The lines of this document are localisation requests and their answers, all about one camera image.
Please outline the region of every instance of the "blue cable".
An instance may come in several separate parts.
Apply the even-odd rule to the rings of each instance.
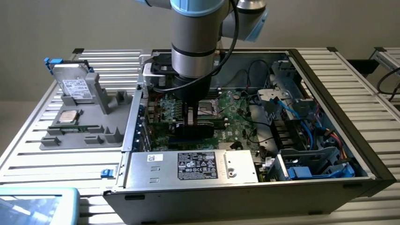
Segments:
[[[299,116],[299,114],[297,114],[297,112],[295,111],[295,110],[292,110],[284,103],[283,103],[283,101],[277,101],[277,103],[281,105],[281,107],[287,110],[287,111],[289,111],[295,116],[296,116],[296,118],[300,120],[300,116]],[[309,130],[309,128],[308,128],[308,126],[305,125],[305,123],[301,121],[301,126],[304,127],[304,129],[305,129],[305,132],[307,132],[307,134],[308,134],[308,137],[309,137],[309,150],[312,150],[312,146],[313,146],[313,138],[312,138],[312,134],[311,134],[311,130]]]

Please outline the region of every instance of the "power supply label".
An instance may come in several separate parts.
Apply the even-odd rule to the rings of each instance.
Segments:
[[[180,180],[217,179],[215,152],[179,153],[177,178]]]
[[[91,91],[85,80],[63,80],[67,91],[75,99],[91,99]]]

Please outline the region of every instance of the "robotic arm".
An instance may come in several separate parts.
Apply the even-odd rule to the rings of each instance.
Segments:
[[[197,124],[199,101],[209,92],[211,78],[229,58],[236,40],[255,41],[267,17],[265,0],[136,0],[144,5],[172,8],[173,92],[183,100],[184,125]],[[233,38],[229,52],[215,68],[220,37]]]

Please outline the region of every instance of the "green circuit board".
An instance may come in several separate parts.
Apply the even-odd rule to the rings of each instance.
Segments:
[[[215,102],[217,102],[213,106],[215,112],[203,111],[209,109],[209,105],[212,105],[211,100],[200,102],[199,121],[212,121],[215,127],[223,129],[215,130],[212,138],[203,139],[200,142],[196,140],[193,143],[172,142],[171,126],[181,121],[181,102],[172,95],[155,99],[152,103],[153,108],[151,108],[155,112],[149,120],[152,151],[229,149],[235,141],[241,142],[245,150],[256,151],[259,144],[251,143],[243,135],[243,131],[245,130],[245,133],[249,134],[255,126],[237,114],[240,107],[245,109],[244,97],[239,97],[240,92],[237,91],[224,92],[215,99]]]

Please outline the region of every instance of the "gray wall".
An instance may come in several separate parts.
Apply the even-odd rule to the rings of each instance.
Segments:
[[[400,46],[399,0],[269,0],[256,43],[237,47],[335,46],[349,58],[375,46]],[[52,77],[44,57],[68,57],[76,47],[169,47],[168,10],[133,0],[0,1],[0,100],[35,101]]]

